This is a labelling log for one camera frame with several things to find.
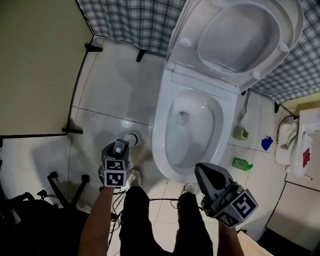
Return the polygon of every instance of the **toilet lid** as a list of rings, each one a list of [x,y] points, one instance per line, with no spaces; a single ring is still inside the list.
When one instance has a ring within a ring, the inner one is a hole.
[[[188,66],[242,92],[280,64],[298,40],[295,29],[303,28],[303,16],[290,15],[275,0],[187,2],[170,39],[167,65]]]

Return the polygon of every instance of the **black pants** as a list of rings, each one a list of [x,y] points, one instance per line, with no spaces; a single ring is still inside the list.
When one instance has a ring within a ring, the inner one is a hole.
[[[154,239],[149,220],[149,197],[141,187],[131,187],[124,199],[120,230],[121,256],[201,255],[213,256],[213,243],[206,230],[194,194],[179,197],[178,223],[173,253],[163,250]]]

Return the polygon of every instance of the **tiled floor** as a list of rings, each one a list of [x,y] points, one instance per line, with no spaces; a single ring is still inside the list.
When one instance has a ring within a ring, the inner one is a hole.
[[[177,198],[183,185],[168,181],[157,169],[151,153],[152,124],[160,89],[165,59],[145,55],[136,62],[138,50],[128,44],[109,40],[96,42],[103,52],[89,54],[79,78],[71,118],[83,129],[83,134],[72,137],[42,137],[4,140],[0,149],[3,166],[0,172],[3,189],[9,198],[24,192],[36,195],[42,189],[51,192],[47,175],[56,171],[58,185],[72,198],[81,182],[81,174],[89,174],[91,181],[81,196],[81,206],[92,206],[101,182],[97,172],[101,150],[128,131],[139,131],[142,144],[131,152],[133,166],[141,169],[143,187],[150,198]],[[246,96],[239,96],[237,117]],[[284,167],[274,162],[276,131],[279,120],[287,113],[280,109],[274,114],[274,103],[252,93],[247,107],[246,129],[249,139],[238,141],[232,137],[220,165],[228,169],[235,181],[249,188],[259,204],[257,211],[242,225],[248,234],[258,239],[263,232],[281,195]],[[271,136],[273,144],[267,151],[261,141]],[[234,157],[246,159],[254,167],[242,171],[231,166]],[[198,190],[200,203],[202,195]],[[168,251],[174,248],[178,229],[177,210],[169,201],[150,202],[149,217],[156,241]],[[215,219],[203,219],[213,240],[218,245],[218,224]],[[111,255],[119,251],[117,231],[110,247]]]

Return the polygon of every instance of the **checkered curtain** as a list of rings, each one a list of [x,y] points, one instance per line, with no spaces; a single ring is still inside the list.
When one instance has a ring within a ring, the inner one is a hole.
[[[300,2],[304,12],[300,40],[275,70],[253,86],[278,104],[320,92],[320,3]]]
[[[167,54],[186,0],[77,0],[97,36]]]

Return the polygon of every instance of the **green soap bottle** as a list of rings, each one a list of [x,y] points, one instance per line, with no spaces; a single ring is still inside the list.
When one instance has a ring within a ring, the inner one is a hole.
[[[253,164],[249,164],[247,160],[244,160],[244,159],[240,159],[240,158],[237,158],[235,157],[232,161],[232,166],[238,168],[238,169],[241,169],[243,171],[249,171],[251,170],[252,167],[254,167]]]

